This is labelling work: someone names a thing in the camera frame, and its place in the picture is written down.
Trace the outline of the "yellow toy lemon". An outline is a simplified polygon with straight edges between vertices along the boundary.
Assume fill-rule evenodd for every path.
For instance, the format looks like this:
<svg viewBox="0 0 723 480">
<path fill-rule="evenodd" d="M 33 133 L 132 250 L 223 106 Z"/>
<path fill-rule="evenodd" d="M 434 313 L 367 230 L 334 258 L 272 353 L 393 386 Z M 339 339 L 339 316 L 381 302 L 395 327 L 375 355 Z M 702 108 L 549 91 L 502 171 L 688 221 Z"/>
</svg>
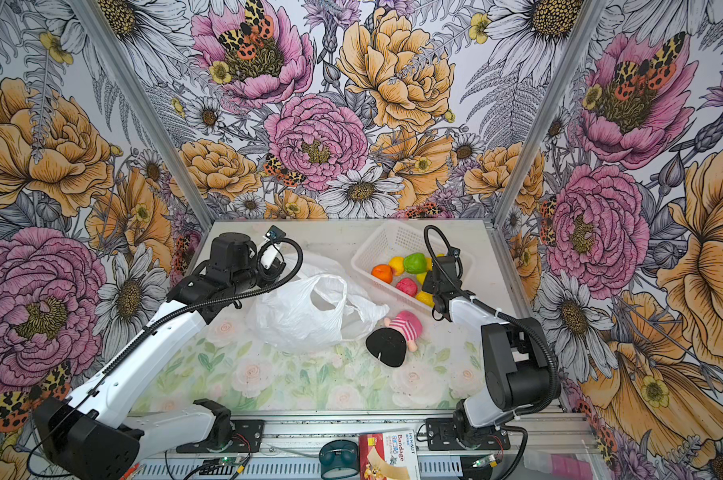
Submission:
<svg viewBox="0 0 723 480">
<path fill-rule="evenodd" d="M 435 306 L 435 302 L 433 301 L 433 296 L 430 293 L 427 293 L 424 291 L 419 291 L 419 293 L 417 293 L 417 295 L 415 295 L 415 299 L 429 307 Z"/>
</svg>

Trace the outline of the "green toy leaf fruit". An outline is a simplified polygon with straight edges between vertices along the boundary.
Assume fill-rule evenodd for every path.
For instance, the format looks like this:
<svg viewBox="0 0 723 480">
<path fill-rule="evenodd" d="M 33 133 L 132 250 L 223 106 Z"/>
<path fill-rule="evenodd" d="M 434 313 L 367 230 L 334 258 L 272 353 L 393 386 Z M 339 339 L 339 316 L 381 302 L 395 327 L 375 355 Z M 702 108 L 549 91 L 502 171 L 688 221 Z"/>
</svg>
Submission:
<svg viewBox="0 0 723 480">
<path fill-rule="evenodd" d="M 429 258 L 421 252 L 403 258 L 403 270 L 408 274 L 419 275 L 429 271 Z"/>
</svg>

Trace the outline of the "pink toy strawberry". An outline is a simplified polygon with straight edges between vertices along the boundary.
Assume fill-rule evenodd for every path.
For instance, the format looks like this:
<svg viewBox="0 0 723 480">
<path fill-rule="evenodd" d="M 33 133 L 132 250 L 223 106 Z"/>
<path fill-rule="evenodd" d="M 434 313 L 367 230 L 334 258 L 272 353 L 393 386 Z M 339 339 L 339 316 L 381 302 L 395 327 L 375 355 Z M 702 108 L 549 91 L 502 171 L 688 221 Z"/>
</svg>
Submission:
<svg viewBox="0 0 723 480">
<path fill-rule="evenodd" d="M 397 285 L 395 285 L 395 288 L 397 288 L 400 292 L 403 292 L 403 294 L 407 294 L 411 297 L 415 297 L 417 296 L 417 293 L 419 293 L 419 286 L 417 286 L 417 282 L 411 278 L 403 278 L 399 280 Z"/>
</svg>

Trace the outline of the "peach toy fruit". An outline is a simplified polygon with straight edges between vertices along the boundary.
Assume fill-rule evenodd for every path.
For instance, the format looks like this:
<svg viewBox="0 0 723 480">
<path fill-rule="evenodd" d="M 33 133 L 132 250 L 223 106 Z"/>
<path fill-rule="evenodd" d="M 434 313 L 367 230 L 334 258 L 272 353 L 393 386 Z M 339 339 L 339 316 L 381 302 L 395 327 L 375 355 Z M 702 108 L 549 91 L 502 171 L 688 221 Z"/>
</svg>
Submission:
<svg viewBox="0 0 723 480">
<path fill-rule="evenodd" d="M 401 256 L 391 258 L 389 267 L 393 270 L 394 276 L 401 276 L 405 273 L 405 258 Z"/>
</svg>

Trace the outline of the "orange toy orange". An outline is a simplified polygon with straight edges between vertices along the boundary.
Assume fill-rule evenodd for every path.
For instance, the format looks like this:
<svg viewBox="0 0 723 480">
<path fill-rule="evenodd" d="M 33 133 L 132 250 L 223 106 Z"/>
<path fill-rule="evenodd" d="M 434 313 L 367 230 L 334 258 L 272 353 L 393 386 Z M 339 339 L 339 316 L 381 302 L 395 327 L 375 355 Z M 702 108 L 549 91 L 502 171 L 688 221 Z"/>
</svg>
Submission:
<svg viewBox="0 0 723 480">
<path fill-rule="evenodd" d="M 395 274 L 393 274 L 393 268 L 387 264 L 379 264 L 373 267 L 371 275 L 385 284 L 391 284 L 391 282 L 393 282 L 393 277 L 395 277 Z"/>
</svg>

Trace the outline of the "white plastic bag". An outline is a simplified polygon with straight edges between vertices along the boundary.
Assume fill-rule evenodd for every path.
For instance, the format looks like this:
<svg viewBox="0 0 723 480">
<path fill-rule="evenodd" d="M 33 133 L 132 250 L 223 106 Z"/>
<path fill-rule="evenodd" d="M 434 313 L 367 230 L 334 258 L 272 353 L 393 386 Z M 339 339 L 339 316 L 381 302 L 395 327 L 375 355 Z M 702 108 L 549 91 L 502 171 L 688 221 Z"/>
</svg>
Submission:
<svg viewBox="0 0 723 480">
<path fill-rule="evenodd" d="M 335 260 L 311 252 L 295 278 L 253 301 L 245 321 L 254 336 L 291 354 L 361 340 L 389 315 Z"/>
</svg>

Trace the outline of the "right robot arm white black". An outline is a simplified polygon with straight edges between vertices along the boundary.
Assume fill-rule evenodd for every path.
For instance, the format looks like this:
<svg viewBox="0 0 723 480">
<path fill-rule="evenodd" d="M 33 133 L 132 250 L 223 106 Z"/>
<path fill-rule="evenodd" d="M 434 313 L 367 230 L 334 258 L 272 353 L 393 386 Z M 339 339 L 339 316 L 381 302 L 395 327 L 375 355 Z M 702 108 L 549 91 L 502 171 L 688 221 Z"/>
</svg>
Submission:
<svg viewBox="0 0 723 480">
<path fill-rule="evenodd" d="M 459 401 L 453 414 L 457 441 L 477 448 L 509 421 L 547 408 L 561 388 L 541 324 L 485 304 L 463 289 L 461 274 L 461 254 L 449 247 L 445 255 L 433 257 L 425 287 L 433 296 L 436 320 L 473 328 L 481 342 L 485 388 Z"/>
</svg>

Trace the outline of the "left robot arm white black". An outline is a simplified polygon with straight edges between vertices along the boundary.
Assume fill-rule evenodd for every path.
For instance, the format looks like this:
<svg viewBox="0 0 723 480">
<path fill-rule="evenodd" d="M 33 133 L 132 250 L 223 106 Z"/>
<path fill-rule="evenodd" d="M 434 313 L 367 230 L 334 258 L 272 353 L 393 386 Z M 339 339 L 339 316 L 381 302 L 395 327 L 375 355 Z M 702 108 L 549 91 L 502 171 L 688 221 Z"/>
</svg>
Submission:
<svg viewBox="0 0 723 480">
<path fill-rule="evenodd" d="M 261 245 L 238 232 L 214 238 L 209 258 L 169 290 L 125 348 L 65 398 L 48 398 L 33 411 L 40 436 L 35 451 L 61 468 L 60 478 L 121 479 L 141 460 L 179 446 L 225 448 L 233 438 L 231 413 L 215 401 L 199 399 L 135 420 L 129 413 L 173 356 L 221 310 L 285 286 L 303 258 L 300 245 L 276 226 Z"/>
</svg>

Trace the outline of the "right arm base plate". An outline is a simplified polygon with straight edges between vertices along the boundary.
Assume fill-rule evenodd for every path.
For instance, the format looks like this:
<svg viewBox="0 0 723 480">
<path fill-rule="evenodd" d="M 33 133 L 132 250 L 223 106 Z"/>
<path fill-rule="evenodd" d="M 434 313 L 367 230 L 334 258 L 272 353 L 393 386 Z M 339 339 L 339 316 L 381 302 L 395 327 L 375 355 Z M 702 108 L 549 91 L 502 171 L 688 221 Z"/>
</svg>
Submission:
<svg viewBox="0 0 723 480">
<path fill-rule="evenodd" d="M 475 428 L 467 420 L 453 418 L 427 418 L 425 442 L 431 451 L 499 451 L 511 448 L 505 430 L 495 426 Z"/>
</svg>

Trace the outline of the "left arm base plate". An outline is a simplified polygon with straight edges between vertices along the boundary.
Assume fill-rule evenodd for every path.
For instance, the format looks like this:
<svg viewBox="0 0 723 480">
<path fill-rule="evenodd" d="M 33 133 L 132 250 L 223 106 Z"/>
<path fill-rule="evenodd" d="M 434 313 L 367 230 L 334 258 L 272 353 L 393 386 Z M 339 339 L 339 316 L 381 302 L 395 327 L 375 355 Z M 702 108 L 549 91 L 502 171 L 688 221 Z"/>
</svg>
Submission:
<svg viewBox="0 0 723 480">
<path fill-rule="evenodd" d="M 258 419 L 231 420 L 230 427 L 222 436 L 211 434 L 207 440 L 177 446 L 175 451 L 181 454 L 233 454 L 257 453 L 263 440 L 265 422 Z"/>
</svg>

